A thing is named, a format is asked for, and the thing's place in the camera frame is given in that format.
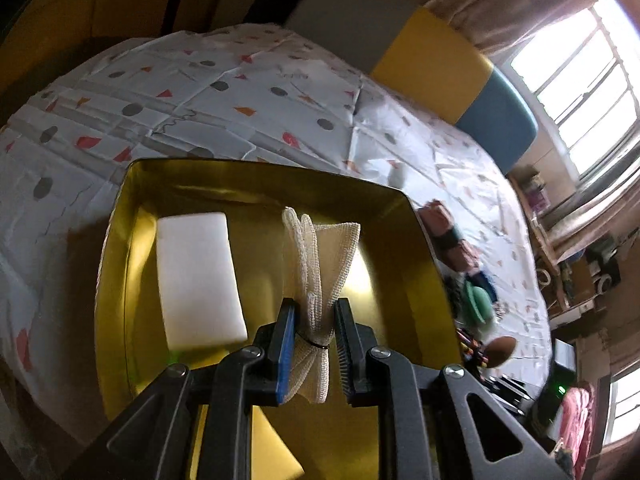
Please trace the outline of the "white sponge block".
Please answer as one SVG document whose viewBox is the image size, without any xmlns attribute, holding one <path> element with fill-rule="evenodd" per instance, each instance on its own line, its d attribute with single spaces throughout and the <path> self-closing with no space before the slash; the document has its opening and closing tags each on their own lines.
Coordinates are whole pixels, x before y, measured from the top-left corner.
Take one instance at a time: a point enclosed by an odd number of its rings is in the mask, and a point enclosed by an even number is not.
<svg viewBox="0 0 640 480">
<path fill-rule="evenodd" d="M 180 214 L 158 220 L 156 266 L 170 351 L 247 340 L 225 214 Z"/>
</svg>

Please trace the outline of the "pink rolled towel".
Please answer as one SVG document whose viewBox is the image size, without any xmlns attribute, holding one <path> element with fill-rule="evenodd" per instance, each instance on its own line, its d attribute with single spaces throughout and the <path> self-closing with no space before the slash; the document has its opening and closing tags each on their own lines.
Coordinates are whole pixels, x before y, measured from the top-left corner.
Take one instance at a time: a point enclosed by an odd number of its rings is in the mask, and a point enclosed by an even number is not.
<svg viewBox="0 0 640 480">
<path fill-rule="evenodd" d="M 451 271 L 461 274 L 480 272 L 480 256 L 459 230 L 454 216 L 439 200 L 418 209 L 437 258 Z"/>
</svg>

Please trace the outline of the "brown egg makeup sponge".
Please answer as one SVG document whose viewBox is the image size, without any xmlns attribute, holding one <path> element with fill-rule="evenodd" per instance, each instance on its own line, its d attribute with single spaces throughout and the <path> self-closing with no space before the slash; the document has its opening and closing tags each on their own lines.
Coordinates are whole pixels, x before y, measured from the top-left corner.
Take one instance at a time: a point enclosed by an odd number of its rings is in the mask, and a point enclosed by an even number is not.
<svg viewBox="0 0 640 480">
<path fill-rule="evenodd" d="M 484 345 L 483 353 L 487 368 L 497 368 L 512 356 L 516 348 L 516 339 L 511 336 L 500 336 Z"/>
</svg>

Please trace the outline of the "grey yellow blue sofa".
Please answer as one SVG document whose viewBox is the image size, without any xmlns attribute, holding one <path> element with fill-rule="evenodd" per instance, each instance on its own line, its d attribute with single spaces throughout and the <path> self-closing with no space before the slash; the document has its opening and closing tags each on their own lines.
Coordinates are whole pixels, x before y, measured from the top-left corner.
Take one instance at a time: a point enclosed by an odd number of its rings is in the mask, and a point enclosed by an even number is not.
<svg viewBox="0 0 640 480">
<path fill-rule="evenodd" d="M 533 112 L 502 71 L 411 0 L 300 0 L 286 26 L 472 136 L 502 172 L 536 139 Z"/>
</svg>

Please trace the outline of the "green powder puff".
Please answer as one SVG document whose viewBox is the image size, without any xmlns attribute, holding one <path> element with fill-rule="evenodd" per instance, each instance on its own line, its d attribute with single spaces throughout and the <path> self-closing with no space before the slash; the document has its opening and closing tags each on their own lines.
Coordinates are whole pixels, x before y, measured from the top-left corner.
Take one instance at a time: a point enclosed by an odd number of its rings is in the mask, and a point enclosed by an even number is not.
<svg viewBox="0 0 640 480">
<path fill-rule="evenodd" d="M 469 280 L 463 282 L 461 311 L 465 323 L 475 328 L 495 322 L 496 312 L 489 292 Z"/>
</svg>

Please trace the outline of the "wooden side shelf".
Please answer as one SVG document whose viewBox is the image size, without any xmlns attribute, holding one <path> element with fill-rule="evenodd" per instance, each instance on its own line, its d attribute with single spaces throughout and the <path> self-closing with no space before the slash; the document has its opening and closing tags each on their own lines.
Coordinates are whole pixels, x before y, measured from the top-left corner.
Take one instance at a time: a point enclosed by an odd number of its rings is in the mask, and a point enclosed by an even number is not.
<svg viewBox="0 0 640 480">
<path fill-rule="evenodd" d="M 524 191 L 508 174 L 528 225 L 529 240 L 532 244 L 538 288 L 547 305 L 550 328 L 557 330 L 579 320 L 594 308 L 597 296 L 596 285 L 585 257 L 575 261 L 564 260 L 555 255 L 549 237 L 529 205 Z"/>
</svg>

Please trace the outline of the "patterned white tablecloth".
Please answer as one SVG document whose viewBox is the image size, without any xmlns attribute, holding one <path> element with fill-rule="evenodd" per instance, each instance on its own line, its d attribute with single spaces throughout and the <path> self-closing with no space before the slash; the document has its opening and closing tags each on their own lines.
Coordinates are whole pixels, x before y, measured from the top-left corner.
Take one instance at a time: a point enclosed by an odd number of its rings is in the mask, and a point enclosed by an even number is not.
<svg viewBox="0 0 640 480">
<path fill-rule="evenodd" d="M 279 27 L 121 44 L 32 96 L 1 133 L 1 353 L 35 404 L 88 443 L 105 422 L 93 351 L 96 268 L 139 158 L 239 159 L 440 200 L 499 299 L 500 373 L 541 386 L 548 316 L 518 199 L 472 136 Z"/>
</svg>

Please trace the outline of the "gold metal tin box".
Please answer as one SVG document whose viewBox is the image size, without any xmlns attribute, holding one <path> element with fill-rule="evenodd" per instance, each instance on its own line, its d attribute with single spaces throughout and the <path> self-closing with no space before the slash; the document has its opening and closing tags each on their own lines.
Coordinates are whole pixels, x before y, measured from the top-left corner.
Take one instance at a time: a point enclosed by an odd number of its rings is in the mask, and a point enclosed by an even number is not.
<svg viewBox="0 0 640 480">
<path fill-rule="evenodd" d="M 315 224 L 357 222 L 358 248 L 340 298 L 378 345 L 367 354 L 375 406 L 344 395 L 335 334 L 326 400 L 294 396 L 258 406 L 253 365 L 260 326 L 282 300 L 282 211 Z M 222 212 L 247 340 L 168 349 L 156 266 L 157 221 Z M 252 478 L 257 406 L 303 477 L 428 479 L 428 388 L 459 359 L 444 286 L 423 226 L 401 192 L 349 177 L 231 160 L 143 159 L 131 164 L 108 225 L 96 288 L 96 366 L 110 426 L 70 468 L 79 479 L 186 479 L 196 415 L 208 406 L 197 479 Z"/>
</svg>

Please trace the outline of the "yellow sponge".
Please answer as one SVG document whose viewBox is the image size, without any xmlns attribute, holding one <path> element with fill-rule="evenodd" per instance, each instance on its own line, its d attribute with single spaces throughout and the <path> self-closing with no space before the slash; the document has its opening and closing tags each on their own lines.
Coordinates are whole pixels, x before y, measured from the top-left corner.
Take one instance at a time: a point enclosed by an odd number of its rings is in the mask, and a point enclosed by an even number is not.
<svg viewBox="0 0 640 480">
<path fill-rule="evenodd" d="M 196 415 L 187 479 L 198 474 L 208 406 L 200 405 Z M 252 418 L 252 479 L 294 480 L 303 477 L 302 465 L 271 426 L 261 408 L 254 406 Z"/>
</svg>

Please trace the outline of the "cream mesh cloth bundle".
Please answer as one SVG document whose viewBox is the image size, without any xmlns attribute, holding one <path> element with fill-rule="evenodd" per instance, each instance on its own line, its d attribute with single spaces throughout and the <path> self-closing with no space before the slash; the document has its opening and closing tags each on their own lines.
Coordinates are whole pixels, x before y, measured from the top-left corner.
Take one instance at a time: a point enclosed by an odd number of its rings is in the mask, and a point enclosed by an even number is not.
<svg viewBox="0 0 640 480">
<path fill-rule="evenodd" d="M 330 386 L 329 348 L 334 339 L 333 304 L 340 298 L 354 261 L 360 224 L 315 224 L 291 207 L 284 226 L 282 295 L 299 305 L 288 393 L 311 404 L 326 400 Z"/>
</svg>

